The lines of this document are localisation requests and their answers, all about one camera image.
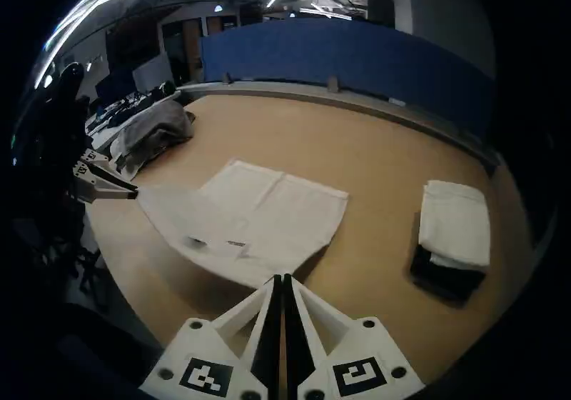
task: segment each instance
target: white towel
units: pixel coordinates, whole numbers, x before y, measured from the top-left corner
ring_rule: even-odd
[[[424,188],[418,243],[440,266],[485,269],[490,264],[490,220],[482,192],[445,181]]]
[[[203,268],[258,288],[329,244],[348,195],[232,161],[198,191],[140,188],[137,200],[167,243]]]

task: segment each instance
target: folded white towel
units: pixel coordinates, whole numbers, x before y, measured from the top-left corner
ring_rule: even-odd
[[[418,243],[436,254],[430,260],[440,266],[489,266],[490,220],[482,192],[462,184],[429,181],[424,187]]]

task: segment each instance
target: blue partition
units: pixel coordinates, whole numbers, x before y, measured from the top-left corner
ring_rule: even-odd
[[[206,81],[327,83],[414,104],[483,137],[494,82],[439,46],[394,29],[341,19],[291,19],[201,39]]]

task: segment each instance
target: wooden table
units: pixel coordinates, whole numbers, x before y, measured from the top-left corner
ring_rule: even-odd
[[[350,317],[377,316],[425,383],[497,320],[532,272],[525,215],[504,166],[490,179],[475,159],[430,136],[308,102],[207,96],[187,109],[197,116],[195,137],[153,161],[135,183],[198,188],[238,158],[347,191],[329,249],[297,278]],[[430,179],[474,186],[490,209],[491,267],[463,309],[408,277]],[[135,201],[96,201],[88,213],[116,283],[163,345],[187,318],[216,318],[251,293],[172,251]]]

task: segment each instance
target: gray cloth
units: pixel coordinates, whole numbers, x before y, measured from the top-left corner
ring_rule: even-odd
[[[152,106],[134,119],[117,137],[117,152],[121,155],[118,168],[132,179],[148,161],[166,148],[188,141],[194,135],[189,114],[175,101]]]

